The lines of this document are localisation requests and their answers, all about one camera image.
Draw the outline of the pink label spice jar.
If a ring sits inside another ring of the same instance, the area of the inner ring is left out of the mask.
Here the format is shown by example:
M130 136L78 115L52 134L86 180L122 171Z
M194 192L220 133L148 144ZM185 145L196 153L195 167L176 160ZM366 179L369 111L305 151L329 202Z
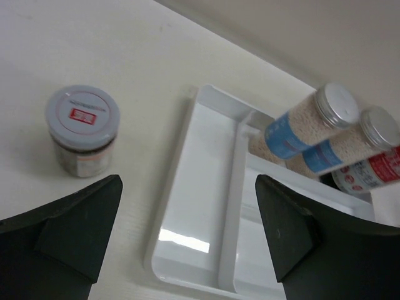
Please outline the pink label spice jar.
M319 176L399 145L399 124L383 108L371 106L352 128L303 152L306 167Z

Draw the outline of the tall dark soy sauce bottle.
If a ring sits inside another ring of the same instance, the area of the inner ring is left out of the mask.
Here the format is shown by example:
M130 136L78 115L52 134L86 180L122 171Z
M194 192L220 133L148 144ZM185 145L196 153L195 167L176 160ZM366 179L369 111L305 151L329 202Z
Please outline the tall dark soy sauce bottle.
M399 146L331 173L334 185L348 194L362 194L399 182Z

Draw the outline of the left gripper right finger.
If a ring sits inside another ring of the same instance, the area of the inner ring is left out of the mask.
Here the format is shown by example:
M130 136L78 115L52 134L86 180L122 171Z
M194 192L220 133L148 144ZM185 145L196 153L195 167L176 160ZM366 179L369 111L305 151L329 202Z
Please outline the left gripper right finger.
M399 229L310 199L268 175L255 183L276 279L288 299L398 299Z

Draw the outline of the blue label spice jar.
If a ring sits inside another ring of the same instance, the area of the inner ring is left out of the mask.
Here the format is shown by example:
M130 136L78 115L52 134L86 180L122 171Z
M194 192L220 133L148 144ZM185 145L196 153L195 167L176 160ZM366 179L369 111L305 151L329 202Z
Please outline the blue label spice jar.
M330 82L268 125L264 141L273 156L291 159L350 128L359 115L353 95L342 85Z

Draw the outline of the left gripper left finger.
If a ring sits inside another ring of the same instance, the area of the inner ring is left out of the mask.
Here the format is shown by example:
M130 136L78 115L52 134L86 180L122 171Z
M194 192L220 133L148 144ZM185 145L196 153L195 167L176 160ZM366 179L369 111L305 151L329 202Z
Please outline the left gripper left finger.
M1 299L87 299L123 191L117 174L1 220Z

